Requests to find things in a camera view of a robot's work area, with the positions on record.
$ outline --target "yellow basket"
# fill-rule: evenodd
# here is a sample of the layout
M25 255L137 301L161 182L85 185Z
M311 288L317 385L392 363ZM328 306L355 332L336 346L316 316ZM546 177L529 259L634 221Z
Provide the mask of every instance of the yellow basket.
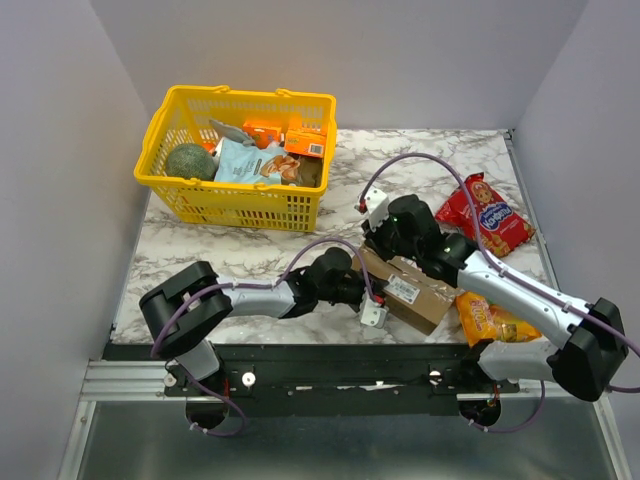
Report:
M183 222L312 232L335 151L335 110L336 99L331 95L284 89L275 93L243 92L227 85L177 85L167 92L151 120L134 175ZM167 176L165 162L176 145L215 141L209 119L241 127L250 115L277 121L283 131L296 115L302 117L303 126L326 134L319 187L242 185Z

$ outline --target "orange chip bag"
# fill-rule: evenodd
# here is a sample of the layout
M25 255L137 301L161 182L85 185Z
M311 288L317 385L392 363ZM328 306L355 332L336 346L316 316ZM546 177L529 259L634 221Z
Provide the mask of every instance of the orange chip bag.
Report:
M477 293L466 292L456 297L460 323L469 345L480 340L500 342L528 342L542 334L531 325L489 302Z

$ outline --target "white label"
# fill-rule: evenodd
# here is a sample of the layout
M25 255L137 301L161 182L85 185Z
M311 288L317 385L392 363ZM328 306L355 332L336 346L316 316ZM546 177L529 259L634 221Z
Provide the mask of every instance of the white label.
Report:
M312 143L311 145L309 145L309 153L322 155L322 152L324 152L324 147L322 145L319 145L317 143Z
M416 301L416 298L418 298L418 295L420 294L419 288L414 287L395 275L391 275L389 277L389 285L387 285L384 290L387 293L398 297L400 300L404 300L409 305L413 305L413 302Z

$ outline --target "gray wall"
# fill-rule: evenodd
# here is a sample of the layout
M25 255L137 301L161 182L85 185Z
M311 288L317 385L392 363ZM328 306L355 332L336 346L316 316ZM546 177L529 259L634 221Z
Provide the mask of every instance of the gray wall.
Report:
M586 0L91 0L145 107L177 83L329 92L342 127L513 127Z
M52 479L134 246L148 118L86 0L1 10L0 476Z
M591 0L519 122L515 146L561 287L622 309L640 339L640 2ZM616 384L640 385L638 360ZM640 478L638 396L611 399Z

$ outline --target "robotic arm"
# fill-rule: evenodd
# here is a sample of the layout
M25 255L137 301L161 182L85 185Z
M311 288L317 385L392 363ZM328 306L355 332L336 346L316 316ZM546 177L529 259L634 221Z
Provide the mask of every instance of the robotic arm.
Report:
M464 361L461 383L537 379L557 382L582 400L600 397L628 353L622 342L507 278L505 272L509 270L510 277L534 283L492 257L502 268L497 271L475 242L459 233L443 234L429 207L416 195L389 202L383 192L372 190L362 210L369 214L363 224L365 243L383 260L395 256L412 259L429 277L486 296L545 335L547 340L525 344L476 345ZM381 327L387 314L384 285L375 279L370 281L374 298L365 293L364 274L352 270L349 254L336 247L311 265L289 272L280 283L251 280L252 288L241 286L247 281L218 276L207 262L196 262L147 293L140 300L140 308L154 339L158 339L190 296L205 287L228 285L202 296L179 316L157 352L160 358L175 358L196 380L203 380L215 375L221 366L205 337L227 317L293 318L312 312L322 300L350 305L360 312L361 323ZM600 299L591 305L545 285L535 286L557 296L565 306L572 305L623 332L620 313L611 302Z
M410 258L429 277L486 296L525 319L547 338L526 344L476 345L471 357L482 372L478 374L496 381L554 381L582 400L600 398L628 349L618 338L583 320L576 311L624 333L620 312L613 303L601 298L592 305L565 295L491 256L492 263L501 269L496 270L475 242L459 233L442 234L428 205L416 195L389 202L382 191L374 189L363 207L361 210L369 213L363 225L365 243L383 260L398 255ZM518 280L526 280L536 290L557 297L564 306L525 289Z
M220 360L205 337L223 319L247 315L294 318L326 301L347 304L360 311L363 323L381 326L387 314L382 284L375 279L370 284L375 300L365 294L364 275L351 268L349 254L331 247L311 265L289 272L280 283L219 276L208 262L195 262L145 294L139 305L154 340L164 337L157 355L165 360L175 358L191 376L202 380L220 369ZM201 296L162 335L184 302L216 286L221 288Z

